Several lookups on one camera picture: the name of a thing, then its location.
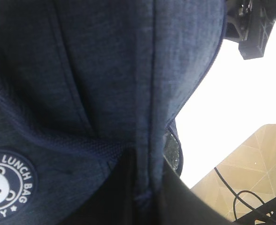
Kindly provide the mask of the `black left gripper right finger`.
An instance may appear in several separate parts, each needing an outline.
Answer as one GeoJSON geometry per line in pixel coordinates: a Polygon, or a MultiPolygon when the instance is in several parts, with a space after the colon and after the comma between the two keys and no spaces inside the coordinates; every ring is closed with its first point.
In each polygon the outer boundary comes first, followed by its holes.
{"type": "Polygon", "coordinates": [[[231,225],[199,199],[164,162],[162,187],[156,199],[155,225],[231,225]]]}

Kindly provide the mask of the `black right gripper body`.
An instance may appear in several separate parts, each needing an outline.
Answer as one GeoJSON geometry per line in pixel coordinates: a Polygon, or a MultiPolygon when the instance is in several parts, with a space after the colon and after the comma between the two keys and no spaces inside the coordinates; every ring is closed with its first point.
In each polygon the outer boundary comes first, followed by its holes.
{"type": "Polygon", "coordinates": [[[238,43],[244,60],[262,58],[274,21],[268,18],[261,0],[227,0],[225,39],[238,43]]]}

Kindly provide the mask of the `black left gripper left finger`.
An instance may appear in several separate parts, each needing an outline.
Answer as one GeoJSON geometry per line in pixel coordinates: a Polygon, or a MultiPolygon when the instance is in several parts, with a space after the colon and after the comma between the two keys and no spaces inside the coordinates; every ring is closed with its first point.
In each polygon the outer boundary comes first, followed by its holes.
{"type": "Polygon", "coordinates": [[[125,150],[103,185],[61,225],[136,225],[136,157],[125,150]]]}

